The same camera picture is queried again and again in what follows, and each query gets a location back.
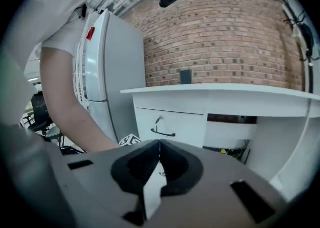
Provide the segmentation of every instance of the desk drawer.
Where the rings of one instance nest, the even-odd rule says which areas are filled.
[[[203,115],[135,108],[135,117],[141,140],[170,139],[203,146],[207,122]]]
[[[208,99],[205,91],[139,92],[133,94],[137,108],[189,114],[204,114]]]

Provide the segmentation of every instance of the refrigerator door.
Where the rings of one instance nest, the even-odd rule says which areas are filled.
[[[94,119],[94,121],[98,124],[100,129],[115,143],[117,144],[117,138],[115,136],[115,132],[113,129],[113,125],[111,123],[110,114],[108,111],[108,103],[104,102],[92,102],[89,101],[89,111]]]
[[[119,140],[138,134],[131,94],[121,90],[146,86],[143,34],[111,14],[104,46],[104,77],[109,112]]]
[[[85,87],[88,100],[105,101],[104,44],[109,12],[105,10],[93,25],[94,32],[85,51]]]

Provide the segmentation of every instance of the black chair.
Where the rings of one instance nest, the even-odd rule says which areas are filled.
[[[28,129],[34,132],[41,131],[42,135],[45,136],[48,126],[52,124],[53,121],[49,116],[42,91],[38,92],[32,97],[31,104],[34,110],[34,123],[32,123]]]

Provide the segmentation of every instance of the black rectangular slot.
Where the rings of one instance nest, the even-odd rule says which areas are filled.
[[[230,186],[257,224],[275,213],[245,181],[233,182]]]
[[[79,169],[79,168],[82,168],[85,166],[89,166],[91,164],[93,164],[92,161],[84,160],[84,161],[69,163],[68,166],[71,170],[75,170],[75,169]]]
[[[257,124],[256,116],[241,116],[241,115],[225,115],[225,114],[208,114],[207,121],[209,122],[224,122],[224,123],[242,123],[242,124]]]
[[[191,69],[180,70],[180,84],[192,84]]]

